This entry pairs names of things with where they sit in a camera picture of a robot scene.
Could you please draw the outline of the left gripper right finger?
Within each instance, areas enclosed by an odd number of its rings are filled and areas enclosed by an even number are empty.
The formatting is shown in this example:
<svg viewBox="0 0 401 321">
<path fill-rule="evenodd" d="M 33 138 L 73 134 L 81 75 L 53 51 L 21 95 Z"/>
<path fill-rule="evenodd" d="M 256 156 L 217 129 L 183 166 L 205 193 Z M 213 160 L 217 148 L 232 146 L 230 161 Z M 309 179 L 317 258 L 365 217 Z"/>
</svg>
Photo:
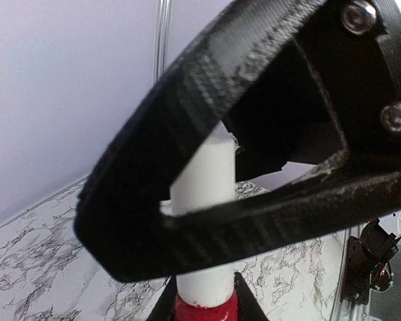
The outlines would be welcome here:
<svg viewBox="0 0 401 321">
<path fill-rule="evenodd" d="M 238 298 L 238 321 L 269 320 L 239 272 L 235 272 L 235 290 Z"/>
</svg>

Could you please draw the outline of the red nail polish bottle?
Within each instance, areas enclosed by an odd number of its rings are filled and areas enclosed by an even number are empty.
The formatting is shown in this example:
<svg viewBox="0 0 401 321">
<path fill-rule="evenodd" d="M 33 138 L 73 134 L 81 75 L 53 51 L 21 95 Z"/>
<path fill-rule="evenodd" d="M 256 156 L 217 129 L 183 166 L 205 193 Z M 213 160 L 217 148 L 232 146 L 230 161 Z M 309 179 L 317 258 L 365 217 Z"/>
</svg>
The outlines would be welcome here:
<svg viewBox="0 0 401 321">
<path fill-rule="evenodd" d="M 170 188 L 172 215 L 190 221 L 190 228 L 205 227 L 201 211 L 235 198 L 235 142 L 209 137 L 196 151 Z M 231 263 L 176 276 L 175 320 L 237 320 L 238 295 Z"/>
</svg>

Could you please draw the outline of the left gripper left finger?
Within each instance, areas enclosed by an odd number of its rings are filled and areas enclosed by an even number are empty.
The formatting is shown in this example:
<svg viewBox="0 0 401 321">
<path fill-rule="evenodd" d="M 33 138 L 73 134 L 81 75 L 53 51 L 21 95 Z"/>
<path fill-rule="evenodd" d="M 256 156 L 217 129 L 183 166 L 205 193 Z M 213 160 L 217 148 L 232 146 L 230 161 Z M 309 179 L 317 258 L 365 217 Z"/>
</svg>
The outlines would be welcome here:
<svg viewBox="0 0 401 321">
<path fill-rule="evenodd" d="M 177 293 L 176 280 L 169 279 L 163 293 L 149 314 L 148 321 L 174 320 L 174 305 Z"/>
</svg>

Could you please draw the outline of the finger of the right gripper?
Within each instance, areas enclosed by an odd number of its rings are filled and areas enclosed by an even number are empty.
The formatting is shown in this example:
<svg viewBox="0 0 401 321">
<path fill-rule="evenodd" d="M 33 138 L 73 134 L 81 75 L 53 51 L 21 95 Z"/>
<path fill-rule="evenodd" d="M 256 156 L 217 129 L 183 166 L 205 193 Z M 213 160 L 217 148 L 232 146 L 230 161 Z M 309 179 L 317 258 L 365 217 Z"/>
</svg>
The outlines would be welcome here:
<svg viewBox="0 0 401 321">
<path fill-rule="evenodd" d="M 283 51 L 223 120 L 236 138 L 236 178 L 280 171 L 288 162 L 317 165 L 344 147 L 297 42 Z"/>
<path fill-rule="evenodd" d="M 391 90 L 351 1 L 233 1 L 184 49 L 94 167 L 74 233 L 119 282 L 231 263 L 401 210 L 401 145 L 376 117 Z M 250 86 L 295 41 L 344 147 L 267 194 L 216 205 L 190 228 L 160 209 L 168 188 Z"/>
</svg>

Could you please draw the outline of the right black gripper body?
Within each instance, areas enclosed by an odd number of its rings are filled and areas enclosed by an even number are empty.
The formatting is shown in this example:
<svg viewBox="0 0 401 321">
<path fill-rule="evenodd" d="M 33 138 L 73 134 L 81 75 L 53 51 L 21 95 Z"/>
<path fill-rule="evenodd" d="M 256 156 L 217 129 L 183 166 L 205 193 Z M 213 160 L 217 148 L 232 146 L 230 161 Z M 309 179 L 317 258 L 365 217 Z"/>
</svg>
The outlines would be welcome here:
<svg viewBox="0 0 401 321">
<path fill-rule="evenodd" d="M 381 106 L 376 108 L 376 117 L 384 135 L 394 144 L 401 145 L 401 132 L 386 126 L 382 115 L 386 109 L 401 105 L 401 1 L 372 1 L 378 22 L 375 42 L 382 54 L 391 90 Z"/>
</svg>

